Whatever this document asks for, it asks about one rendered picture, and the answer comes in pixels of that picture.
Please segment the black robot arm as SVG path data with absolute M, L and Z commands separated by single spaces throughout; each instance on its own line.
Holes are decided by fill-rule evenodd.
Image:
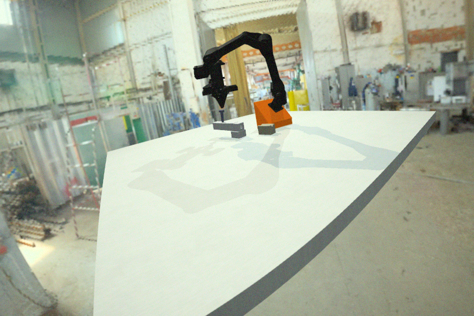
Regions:
M 193 67 L 195 79 L 208 78 L 209 75 L 222 75 L 221 65 L 225 65 L 225 63 L 219 59 L 244 44 L 260 50 L 261 54 L 266 59 L 272 80 L 272 82 L 270 82 L 271 92 L 272 96 L 274 96 L 273 101 L 269 103 L 268 106 L 276 113 L 283 110 L 282 105 L 287 103 L 287 96 L 285 86 L 279 77 L 276 61 L 273 55 L 272 38 L 269 34 L 244 31 L 239 36 L 236 36 L 223 45 L 208 49 L 203 57 L 204 64 Z M 220 90 L 217 81 L 213 83 L 208 81 L 208 84 L 202 88 L 204 94 Z

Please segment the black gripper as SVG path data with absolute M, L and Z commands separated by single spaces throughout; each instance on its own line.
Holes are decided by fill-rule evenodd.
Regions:
M 216 81 L 218 82 L 220 90 L 216 90 L 213 93 L 207 93 L 207 94 L 204 94 L 204 91 L 202 91 L 202 95 L 212 94 L 211 96 L 213 96 L 216 99 L 219 106 L 223 108 L 226 101 L 227 94 L 232 91 L 237 91 L 238 87 L 237 85 L 224 86 L 225 77 L 223 77 L 223 75 L 211 76 L 210 78 L 211 79 L 209 79 L 209 81 L 211 81 L 212 83 Z

